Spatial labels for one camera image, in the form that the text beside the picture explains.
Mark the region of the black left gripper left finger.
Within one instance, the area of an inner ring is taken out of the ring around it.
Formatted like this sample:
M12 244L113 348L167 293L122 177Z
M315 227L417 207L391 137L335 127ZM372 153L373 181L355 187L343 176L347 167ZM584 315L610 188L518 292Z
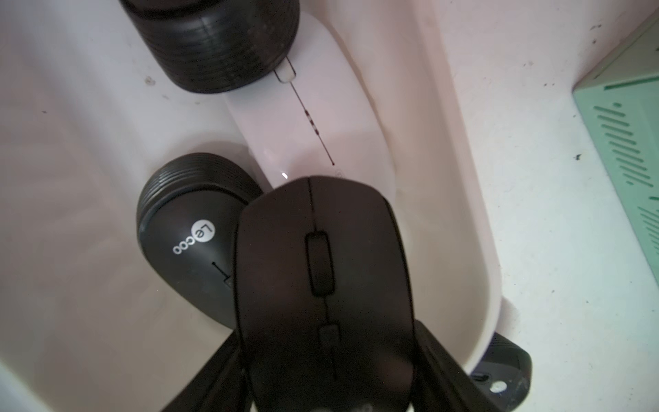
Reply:
M250 411L252 397L240 360L235 332L163 412Z

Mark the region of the black mouse front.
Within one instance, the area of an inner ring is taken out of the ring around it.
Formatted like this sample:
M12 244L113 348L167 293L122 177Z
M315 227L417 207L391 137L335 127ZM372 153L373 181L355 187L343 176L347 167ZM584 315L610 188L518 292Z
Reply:
M233 242L245 207L262 195L239 165L209 153L180 156L147 181L137 241L154 271L214 321L234 329Z

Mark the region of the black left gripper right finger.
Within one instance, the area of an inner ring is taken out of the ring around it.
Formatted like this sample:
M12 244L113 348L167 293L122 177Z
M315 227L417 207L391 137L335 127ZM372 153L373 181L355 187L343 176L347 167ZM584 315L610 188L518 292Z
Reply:
M472 382L435 336L415 321L415 411L497 412L499 409Z

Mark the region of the black mouse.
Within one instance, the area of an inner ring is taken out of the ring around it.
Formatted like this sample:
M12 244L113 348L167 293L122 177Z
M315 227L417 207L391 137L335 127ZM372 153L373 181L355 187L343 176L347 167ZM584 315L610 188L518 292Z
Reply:
M154 271L214 321L234 329L233 242L245 207L262 195L239 165L209 153L180 156L147 181L137 241Z
M259 411L405 411L414 309L388 201L312 176L244 209L234 252L242 361Z
M300 25L298 0L123 1L167 77L195 94L221 94L271 73Z
M494 333L470 379L500 411L515 411L530 393L530 354Z

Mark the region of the white mouse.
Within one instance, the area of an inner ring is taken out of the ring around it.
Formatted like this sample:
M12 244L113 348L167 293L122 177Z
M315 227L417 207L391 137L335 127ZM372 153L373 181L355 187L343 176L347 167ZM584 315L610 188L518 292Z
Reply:
M396 197L384 134L350 63L330 31L300 15L288 56L262 79L224 95L269 185L326 175Z

